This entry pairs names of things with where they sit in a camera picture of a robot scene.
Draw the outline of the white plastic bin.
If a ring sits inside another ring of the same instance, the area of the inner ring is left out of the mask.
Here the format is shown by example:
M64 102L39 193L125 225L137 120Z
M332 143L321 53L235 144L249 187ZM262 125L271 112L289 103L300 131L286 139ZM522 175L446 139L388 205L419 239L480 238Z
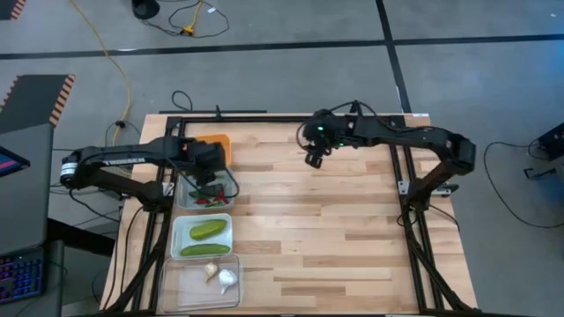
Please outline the white plastic bin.
M193 240L189 236L189 231L193 226L215 219L222 219L227 221L226 229L221 234L210 237L209 239L206 240ZM180 256L180 252L183 248L196 244L226 245L231 247L231 252L232 252L233 224L231 217L226 213L178 217L173 222L173 229L172 229L171 243L170 243L170 256L176 260L192 258L192 257L182 257Z

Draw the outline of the large striped black floor mat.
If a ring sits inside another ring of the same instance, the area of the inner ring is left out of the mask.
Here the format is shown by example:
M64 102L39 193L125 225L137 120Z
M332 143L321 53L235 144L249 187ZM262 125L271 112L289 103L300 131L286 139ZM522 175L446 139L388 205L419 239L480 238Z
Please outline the large striped black floor mat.
M4 96L0 96L0 134L49 123L56 126L76 76L16 76Z

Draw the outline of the grey plastic bin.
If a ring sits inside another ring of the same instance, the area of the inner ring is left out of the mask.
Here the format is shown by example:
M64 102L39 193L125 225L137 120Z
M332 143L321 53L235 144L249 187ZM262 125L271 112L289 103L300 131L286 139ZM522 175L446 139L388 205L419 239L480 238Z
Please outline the grey plastic bin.
M179 176L176 182L175 202L180 208L191 211L228 210L234 205L234 197L237 194L237 186L235 185L230 173L227 173L226 171L216 172L216 179L213 184L219 183L224 185L225 196L229 201L229 203L224 206L205 208L205 205L195 204L194 201L197 199L190 197L189 191L201 187L196 184L196 180L192 176L186 174ZM206 199L214 202L214 198L215 197L209 197Z

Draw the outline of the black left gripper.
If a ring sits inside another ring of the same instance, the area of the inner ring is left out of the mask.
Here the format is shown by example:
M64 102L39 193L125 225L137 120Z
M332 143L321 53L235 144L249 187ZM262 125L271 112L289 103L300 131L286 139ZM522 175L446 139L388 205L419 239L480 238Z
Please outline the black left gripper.
M208 182L212 185L216 179L216 172L226 169L226 154L221 143L206 143L195 141L189 143L186 149L187 162L184 171L199 181L202 187Z

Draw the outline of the clear plastic bin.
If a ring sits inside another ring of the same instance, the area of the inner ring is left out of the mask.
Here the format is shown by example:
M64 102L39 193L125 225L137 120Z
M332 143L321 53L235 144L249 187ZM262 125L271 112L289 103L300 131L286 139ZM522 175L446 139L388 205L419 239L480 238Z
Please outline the clear plastic bin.
M215 262L218 273L208 282L204 280L204 265ZM219 272L232 270L238 284L220 294ZM196 311L236 308L243 294L243 276L240 258L236 254L221 256L169 259L160 273L159 310L162 313L180 314Z

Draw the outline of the black metal table frame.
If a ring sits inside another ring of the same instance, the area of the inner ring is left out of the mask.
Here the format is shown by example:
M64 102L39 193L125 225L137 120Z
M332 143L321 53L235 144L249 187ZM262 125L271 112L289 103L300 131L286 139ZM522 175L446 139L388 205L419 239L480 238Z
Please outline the black metal table frame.
M242 261L238 313L422 313L478 307L447 198L408 217L398 182L437 157L388 145L334 151L314 169L295 141L304 114L149 114L140 139L226 134L241 187L230 214Z

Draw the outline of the small striped black floor mat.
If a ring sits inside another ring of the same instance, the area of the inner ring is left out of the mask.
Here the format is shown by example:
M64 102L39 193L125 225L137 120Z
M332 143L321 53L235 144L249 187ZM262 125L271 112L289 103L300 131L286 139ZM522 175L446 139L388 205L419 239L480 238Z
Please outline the small striped black floor mat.
M0 20L18 19L26 6L26 0L0 0Z

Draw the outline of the grey desk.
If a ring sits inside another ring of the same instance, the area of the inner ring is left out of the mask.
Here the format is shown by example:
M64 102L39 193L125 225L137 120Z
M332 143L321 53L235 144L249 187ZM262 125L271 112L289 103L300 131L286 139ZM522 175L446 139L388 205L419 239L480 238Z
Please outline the grey desk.
M52 143L48 123L0 135L0 146L31 163L0 178L0 254L37 247L46 239Z

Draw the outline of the tilted display screen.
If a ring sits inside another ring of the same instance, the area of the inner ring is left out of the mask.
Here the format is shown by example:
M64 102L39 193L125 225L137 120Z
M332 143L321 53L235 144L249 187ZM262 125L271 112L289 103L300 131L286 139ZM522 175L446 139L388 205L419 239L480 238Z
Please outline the tilted display screen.
M0 146L0 178L27 169L30 166L29 160Z

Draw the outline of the long green cucumber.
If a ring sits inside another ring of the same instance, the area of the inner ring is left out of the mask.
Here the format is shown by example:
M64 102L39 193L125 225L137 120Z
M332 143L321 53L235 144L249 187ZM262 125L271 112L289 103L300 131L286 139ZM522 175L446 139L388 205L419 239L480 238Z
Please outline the long green cucumber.
M196 257L215 254L229 254L231 247L221 244L196 244L185 247L181 250L182 257Z

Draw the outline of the backlit keyboard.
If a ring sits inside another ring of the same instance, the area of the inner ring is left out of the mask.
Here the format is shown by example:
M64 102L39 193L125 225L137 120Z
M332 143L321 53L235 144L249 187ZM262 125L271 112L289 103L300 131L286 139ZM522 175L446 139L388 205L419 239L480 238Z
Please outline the backlit keyboard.
M44 253L0 256L0 305L43 293Z

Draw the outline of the white garlic bulb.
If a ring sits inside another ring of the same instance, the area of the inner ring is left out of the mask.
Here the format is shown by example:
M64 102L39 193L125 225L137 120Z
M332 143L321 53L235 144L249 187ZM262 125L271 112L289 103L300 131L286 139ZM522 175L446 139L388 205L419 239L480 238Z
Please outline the white garlic bulb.
M227 290L239 282L239 277L229 269L222 269L218 275L219 285L221 287L220 294L224 295Z

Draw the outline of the black equipment box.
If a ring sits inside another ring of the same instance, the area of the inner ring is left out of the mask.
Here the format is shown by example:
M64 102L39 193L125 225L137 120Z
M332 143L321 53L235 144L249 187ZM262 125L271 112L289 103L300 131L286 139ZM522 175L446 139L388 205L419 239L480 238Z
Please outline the black equipment box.
M538 138L538 146L549 161L564 156L564 122Z

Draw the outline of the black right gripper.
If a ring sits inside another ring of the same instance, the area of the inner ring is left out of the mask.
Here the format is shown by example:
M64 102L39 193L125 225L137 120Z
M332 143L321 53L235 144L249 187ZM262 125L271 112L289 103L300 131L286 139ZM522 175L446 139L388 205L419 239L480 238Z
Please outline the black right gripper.
M323 158L332 149L352 146L352 130L351 115L337 115L328 109L316 111L301 124L301 148L308 151L306 163L312 167L321 166Z

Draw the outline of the short light green cucumber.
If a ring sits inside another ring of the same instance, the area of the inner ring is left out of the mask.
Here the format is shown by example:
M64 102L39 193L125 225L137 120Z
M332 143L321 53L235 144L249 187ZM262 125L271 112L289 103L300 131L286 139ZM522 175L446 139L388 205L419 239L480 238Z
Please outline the short light green cucumber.
M199 225L193 226L189 231L189 236L193 240L206 240L210 237L221 234L226 229L227 221L222 219L210 220Z

